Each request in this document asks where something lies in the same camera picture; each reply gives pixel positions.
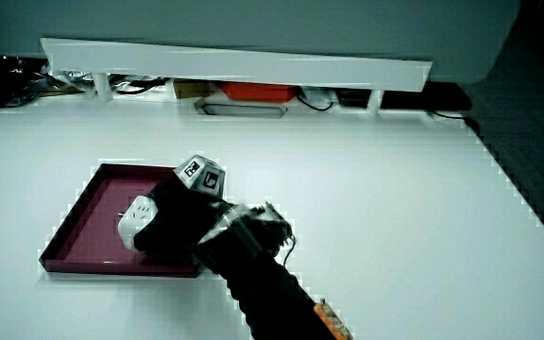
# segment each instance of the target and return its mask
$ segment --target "red object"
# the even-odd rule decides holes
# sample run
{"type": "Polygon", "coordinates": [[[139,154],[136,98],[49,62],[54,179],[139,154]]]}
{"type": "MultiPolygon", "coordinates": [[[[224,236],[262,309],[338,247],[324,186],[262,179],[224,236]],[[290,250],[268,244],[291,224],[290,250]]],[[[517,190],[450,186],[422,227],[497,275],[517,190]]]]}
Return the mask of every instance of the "red object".
{"type": "Polygon", "coordinates": [[[297,86],[222,81],[219,88],[234,100],[286,103],[298,93],[297,86]]]}
{"type": "Polygon", "coordinates": [[[123,244],[117,225],[138,195],[176,178],[173,168],[102,164],[39,262],[49,272],[194,278],[198,263],[161,263],[123,244]]]}

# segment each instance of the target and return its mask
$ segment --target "maroon tray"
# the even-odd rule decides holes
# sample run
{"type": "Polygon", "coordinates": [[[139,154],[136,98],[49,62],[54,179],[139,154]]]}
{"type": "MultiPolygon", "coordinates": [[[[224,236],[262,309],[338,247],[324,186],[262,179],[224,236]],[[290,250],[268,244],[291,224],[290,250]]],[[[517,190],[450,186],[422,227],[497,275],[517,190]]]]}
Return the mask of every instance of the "maroon tray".
{"type": "Polygon", "coordinates": [[[125,248],[117,229],[119,213],[157,183],[176,178],[173,170],[158,166],[100,165],[39,262],[49,272],[196,277],[199,265],[188,250],[177,262],[163,263],[125,248]]]}

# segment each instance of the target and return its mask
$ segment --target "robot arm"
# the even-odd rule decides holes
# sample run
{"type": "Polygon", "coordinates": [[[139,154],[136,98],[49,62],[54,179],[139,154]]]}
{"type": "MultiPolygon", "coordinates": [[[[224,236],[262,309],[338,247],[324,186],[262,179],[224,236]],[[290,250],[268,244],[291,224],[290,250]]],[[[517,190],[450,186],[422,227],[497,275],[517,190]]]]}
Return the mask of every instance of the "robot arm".
{"type": "Polygon", "coordinates": [[[158,184],[141,199],[156,213],[139,228],[123,229],[120,224],[124,240],[132,241],[126,246],[163,258],[173,256],[178,246],[190,248],[227,281],[254,339],[351,338],[347,331],[341,333],[336,321],[333,325],[324,313],[317,313],[321,305],[275,261],[280,246],[293,234],[270,204],[250,209],[228,203],[188,189],[178,178],[158,184]]]}

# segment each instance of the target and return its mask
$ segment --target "cable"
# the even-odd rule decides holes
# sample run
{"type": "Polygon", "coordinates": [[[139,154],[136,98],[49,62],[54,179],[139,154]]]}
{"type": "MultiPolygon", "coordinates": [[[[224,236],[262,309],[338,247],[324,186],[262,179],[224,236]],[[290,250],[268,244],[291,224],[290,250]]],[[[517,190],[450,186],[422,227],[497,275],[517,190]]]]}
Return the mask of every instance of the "cable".
{"type": "Polygon", "coordinates": [[[455,117],[455,116],[448,116],[446,114],[442,114],[442,113],[438,113],[436,110],[432,110],[432,109],[429,109],[427,110],[428,113],[431,113],[431,114],[435,114],[437,116],[440,116],[440,117],[443,117],[443,118],[448,118],[448,119],[460,119],[460,120],[463,120],[465,122],[465,124],[467,124],[468,127],[470,127],[473,132],[476,133],[476,135],[480,136],[480,124],[478,124],[478,122],[476,122],[473,118],[471,117],[455,117]]]}
{"type": "Polygon", "coordinates": [[[297,95],[297,100],[300,101],[300,102],[301,102],[302,104],[304,104],[305,106],[307,106],[308,108],[314,109],[314,110],[316,110],[316,111],[326,111],[326,110],[330,109],[330,108],[332,107],[332,105],[334,104],[334,103],[331,103],[327,108],[325,108],[325,109],[320,109],[320,108],[314,107],[314,106],[312,106],[312,105],[306,103],[306,102],[303,100],[303,98],[301,98],[301,93],[297,95]]]}
{"type": "Polygon", "coordinates": [[[146,91],[148,90],[152,90],[154,89],[155,87],[154,86],[147,86],[147,87],[144,87],[140,90],[136,90],[136,91],[123,91],[123,90],[118,90],[117,93],[118,94],[124,94],[124,95],[130,95],[130,94],[143,94],[145,93],[146,91]]]}
{"type": "Polygon", "coordinates": [[[286,268],[287,266],[287,259],[289,258],[289,255],[291,255],[291,252],[293,249],[295,249],[295,244],[298,242],[298,239],[295,237],[295,235],[291,235],[291,249],[289,249],[289,252],[284,256],[284,261],[282,262],[282,265],[286,268]]]}

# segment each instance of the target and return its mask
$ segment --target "white table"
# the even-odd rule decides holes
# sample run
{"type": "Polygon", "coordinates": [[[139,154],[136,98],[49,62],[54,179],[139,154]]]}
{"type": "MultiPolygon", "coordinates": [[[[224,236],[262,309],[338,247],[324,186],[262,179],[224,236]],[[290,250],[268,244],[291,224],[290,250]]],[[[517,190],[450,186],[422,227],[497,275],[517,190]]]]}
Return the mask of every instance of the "white table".
{"type": "Polygon", "coordinates": [[[461,122],[80,97],[0,110],[0,339],[248,339],[211,273],[52,275],[37,261],[99,163],[197,152],[227,167],[229,200],[278,205],[298,238],[289,270],[357,339],[544,339],[544,226],[461,122]]]}

